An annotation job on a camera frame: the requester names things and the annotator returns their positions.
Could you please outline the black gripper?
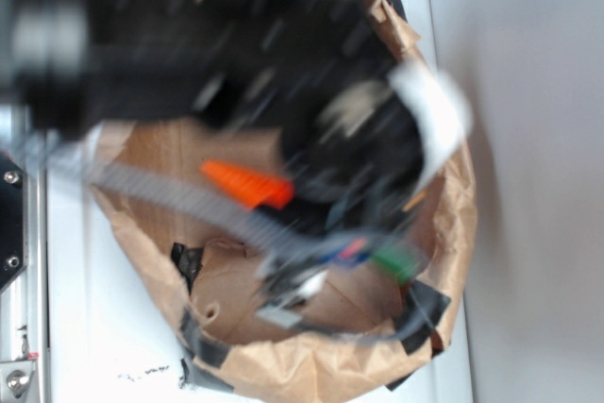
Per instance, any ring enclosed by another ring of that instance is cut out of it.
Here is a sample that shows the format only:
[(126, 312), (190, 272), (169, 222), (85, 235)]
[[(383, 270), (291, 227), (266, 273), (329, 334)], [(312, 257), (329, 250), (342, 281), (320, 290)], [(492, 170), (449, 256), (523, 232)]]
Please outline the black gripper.
[(275, 129), (293, 186), (260, 211), (309, 235), (404, 232), (465, 137), (463, 96), (394, 59), (361, 0), (201, 0), (239, 52), (199, 95), (215, 130)]

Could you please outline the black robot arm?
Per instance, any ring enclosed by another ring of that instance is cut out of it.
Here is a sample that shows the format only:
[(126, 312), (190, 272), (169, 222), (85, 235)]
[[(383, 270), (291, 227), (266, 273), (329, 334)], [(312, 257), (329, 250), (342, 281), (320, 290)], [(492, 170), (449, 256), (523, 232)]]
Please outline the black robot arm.
[(66, 138), (184, 116), (273, 129), (287, 190), (254, 191), (254, 211), (306, 235), (388, 231), (470, 119), (388, 48), (374, 1), (1, 0), (1, 90)]

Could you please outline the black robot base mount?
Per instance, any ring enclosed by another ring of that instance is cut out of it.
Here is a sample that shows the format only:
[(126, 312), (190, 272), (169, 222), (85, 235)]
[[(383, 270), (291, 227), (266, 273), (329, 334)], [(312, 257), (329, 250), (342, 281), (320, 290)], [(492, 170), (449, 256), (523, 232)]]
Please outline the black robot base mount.
[(24, 258), (24, 176), (22, 170), (1, 153), (1, 292), (22, 272)]

